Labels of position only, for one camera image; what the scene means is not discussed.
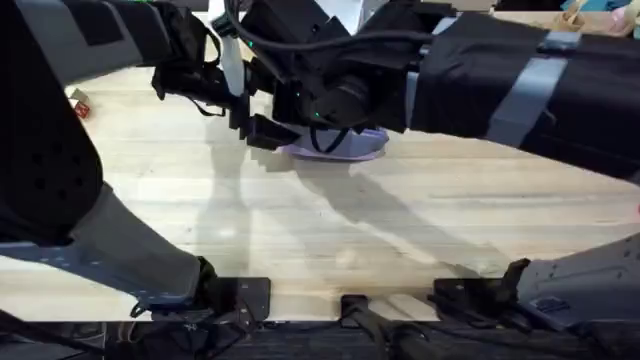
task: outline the wood grain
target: wood grain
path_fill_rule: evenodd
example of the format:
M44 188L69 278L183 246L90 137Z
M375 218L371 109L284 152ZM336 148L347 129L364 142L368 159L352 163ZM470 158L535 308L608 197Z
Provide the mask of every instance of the wood grain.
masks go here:
M458 11L489 11L498 0L423 0L422 2L451 4Z
M500 276L640 231L640 189L488 142L391 134L380 159L328 164L247 148L227 120L157 99L149 69L80 85L105 179L140 218L223 276L273 282L271 319L335 318L344 293L434 319L434 278ZM269 99L254 99L255 111ZM0 260L0 308L27 320L127 320L135 301Z
M500 20L513 21L522 24L528 24L536 27L553 29L556 17L562 14L561 11L495 11L493 17ZM587 25L583 30L602 34L614 25L610 12L605 11L583 11L580 13L581 19Z

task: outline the gray strap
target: gray strap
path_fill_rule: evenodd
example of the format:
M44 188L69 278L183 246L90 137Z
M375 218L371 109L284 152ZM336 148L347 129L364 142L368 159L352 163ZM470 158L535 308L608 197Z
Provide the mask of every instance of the gray strap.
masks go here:
M73 14L62 1L21 0L16 4L63 85L139 65L143 61L129 29L112 4L104 2L123 39L96 46L87 45Z
M408 129L411 128L411 119L413 118L413 109L416 104L416 92L418 91L418 78L420 74L415 72L407 73L407 85L404 97L404 114L405 124Z
M540 47L568 50L576 48L578 33L551 32ZM533 58L520 73L511 91L491 116L485 138L520 147L535 126L568 64L565 58Z
M440 20L438 25L436 25L436 27L433 29L431 33L433 35L440 35L442 32L447 30L451 25L453 25L453 23L456 22L457 20L458 20L457 17L442 18L442 20Z

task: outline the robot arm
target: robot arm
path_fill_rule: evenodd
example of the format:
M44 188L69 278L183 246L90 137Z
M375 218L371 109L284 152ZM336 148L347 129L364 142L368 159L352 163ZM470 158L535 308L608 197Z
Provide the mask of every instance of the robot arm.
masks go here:
M204 57L203 24L162 3L19 0L0 8L11 29L3 35L10 91L0 100L0 254L131 294L139 301L132 315L148 309L198 321L234 310L233 281L153 231L103 181L100 158L61 86L136 65L162 67L157 76L194 77ZM228 96L216 89L203 96Z
M314 1L291 5L256 0L242 26L261 40L293 46L349 35ZM235 96L217 64L204 63L207 30L170 4L22 0L0 6L15 29L5 35L9 66L2 69L12 92L0 100L9 109L0 124L0 254L98 281L158 312L224 313L228 287L206 261L175 248L115 197L61 83L156 66L160 98L177 93L230 109L229 126L266 149L298 141L293 128L357 135L382 127L486 139L623 179L640 167L631 66L639 52L624 39L548 33L473 14L456 20L450 6L392 2L357 36L389 39L389 30L420 36L294 56L241 34L258 59L243 63L245 91ZM57 14L50 21L58 27L43 25L43 9ZM64 34L52 36L52 29ZM234 36L234 29L224 19L215 24L223 36ZM426 44L424 34L432 32L441 34ZM272 120L249 116L258 89L274 95ZM32 106L33 98L41 103Z

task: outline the wooden table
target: wooden table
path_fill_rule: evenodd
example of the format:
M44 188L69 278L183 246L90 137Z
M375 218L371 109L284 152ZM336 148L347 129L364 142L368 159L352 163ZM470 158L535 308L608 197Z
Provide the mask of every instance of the wooden table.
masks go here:
M86 129L117 195L222 276L273 282L271 319L335 318L345 293L434 319L434 278L501 276L640 231L640 189L483 141L391 134L386 154L328 164L247 148L227 120L161 102L151 69L88 81ZM263 95L254 110L268 113ZM128 320L128 295L0 260L0 308L26 320Z
M562 14L561 11L495 11L493 17L500 20L513 21L535 27L552 29L556 17ZM593 30L607 30L614 26L611 13L606 11L583 11L580 13L583 21L588 23L583 29L587 32Z

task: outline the gray arm padding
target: gray arm padding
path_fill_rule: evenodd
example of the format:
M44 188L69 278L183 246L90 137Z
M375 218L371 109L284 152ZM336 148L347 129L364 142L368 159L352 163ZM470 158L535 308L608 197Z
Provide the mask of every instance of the gray arm padding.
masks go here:
M107 184L70 236L74 241L65 247L0 244L0 255L62 269L129 293L143 305L183 304L195 292L198 259L133 215Z
M557 260L535 260L518 283L521 306L555 329L640 320L640 234Z
M136 3L134 6L148 8L148 11L154 14L154 21L140 19L146 21L133 28L122 16L123 10L118 10L114 4L100 2L103 5L100 15L116 22L116 28L112 30L117 33L118 39L98 44L87 42L82 27L69 9L73 3L66 4L61 0L17 0L16 4L58 81L63 85L140 65L150 60L145 59L145 54L136 44L134 35L138 34L132 33L133 31L154 34L151 38L144 38L147 42L153 40L154 43L164 43L167 55L170 52L169 38L160 14L148 4ZM100 23L91 23L91 19L87 19L87 22L92 25L90 28L104 27Z

